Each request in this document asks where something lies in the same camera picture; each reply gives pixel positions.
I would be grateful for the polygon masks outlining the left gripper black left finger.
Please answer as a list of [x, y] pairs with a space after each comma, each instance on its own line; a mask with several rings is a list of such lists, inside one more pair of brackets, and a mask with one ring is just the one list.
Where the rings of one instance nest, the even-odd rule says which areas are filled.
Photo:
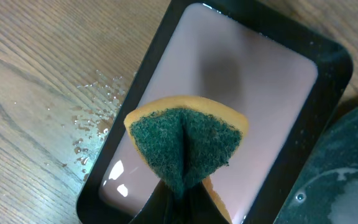
[[129, 224], [177, 224], [178, 200], [173, 191], [161, 180], [148, 201]]

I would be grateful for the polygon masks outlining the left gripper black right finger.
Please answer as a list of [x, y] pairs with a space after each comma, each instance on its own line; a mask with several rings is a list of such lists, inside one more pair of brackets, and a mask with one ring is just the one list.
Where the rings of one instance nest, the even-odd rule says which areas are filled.
[[186, 191], [183, 198], [184, 224], [228, 224], [217, 206], [209, 196], [205, 186], [200, 182]]

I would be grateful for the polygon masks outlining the yellow green scrub sponge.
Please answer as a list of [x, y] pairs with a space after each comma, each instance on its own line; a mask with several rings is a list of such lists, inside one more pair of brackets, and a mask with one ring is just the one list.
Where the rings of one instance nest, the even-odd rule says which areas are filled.
[[210, 175], [228, 165], [247, 134], [243, 114], [200, 96], [170, 96], [130, 112], [124, 126], [139, 156], [175, 194], [180, 224], [184, 195], [200, 182], [231, 222]]

